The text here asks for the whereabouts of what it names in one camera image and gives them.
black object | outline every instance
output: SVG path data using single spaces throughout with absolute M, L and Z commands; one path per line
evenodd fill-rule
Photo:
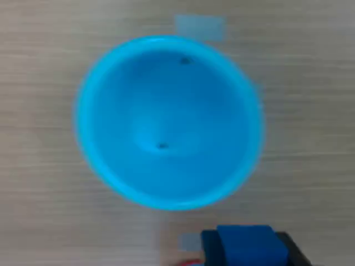
M 286 232 L 276 232 L 276 235 L 288 249 L 287 266 L 312 266 L 290 235 Z M 224 248 L 217 230 L 202 231 L 201 241 L 205 252 L 205 266 L 227 266 Z
M 303 255 L 289 234 L 286 232 L 276 232 L 276 235 L 288 249 L 287 266 L 312 266 L 311 262 Z

red wire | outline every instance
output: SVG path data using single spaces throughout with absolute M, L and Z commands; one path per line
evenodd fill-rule
M 202 264 L 203 261 L 201 259 L 192 259 L 192 260 L 188 260 L 187 262 L 183 262 L 180 264 L 180 266 L 191 266 L 194 264 Z

bowl rim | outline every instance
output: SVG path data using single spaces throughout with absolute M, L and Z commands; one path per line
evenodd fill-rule
M 250 141 L 240 167 L 226 181 L 211 191 L 207 191 L 185 201 L 172 201 L 138 191 L 127 185 L 117 176 L 99 156 L 92 141 L 90 116 L 87 115 L 99 89 L 98 84 L 105 78 L 113 66 L 125 62 L 144 52 L 170 50 L 182 52 L 203 60 L 210 67 L 224 75 L 238 89 L 238 94 L 245 104 L 249 121 Z M 104 54 L 84 77 L 74 103 L 73 128 L 76 141 L 92 170 L 113 190 L 138 204 L 156 209 L 182 211 L 201 208 L 215 203 L 237 190 L 250 176 L 260 159 L 263 148 L 262 105 L 257 97 L 255 86 L 234 63 L 218 51 L 207 45 L 177 36 L 146 36 L 127 41 Z

blue bowl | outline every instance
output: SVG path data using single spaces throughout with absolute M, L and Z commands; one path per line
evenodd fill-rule
M 263 139 L 261 105 L 243 73 L 217 51 L 172 36 L 134 39 L 103 56 L 82 83 L 74 120 L 105 183 L 167 210 L 231 194 Z

wooden table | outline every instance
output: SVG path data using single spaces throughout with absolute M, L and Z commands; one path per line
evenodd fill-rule
M 226 16 L 211 43 L 258 84 L 267 122 L 257 171 L 232 197 L 190 212 L 127 202 L 88 169 L 72 133 L 87 68 L 175 14 Z M 316 264 L 354 265 L 353 0 L 1 0 L 1 265 L 172 265 L 179 236 L 268 223 Z

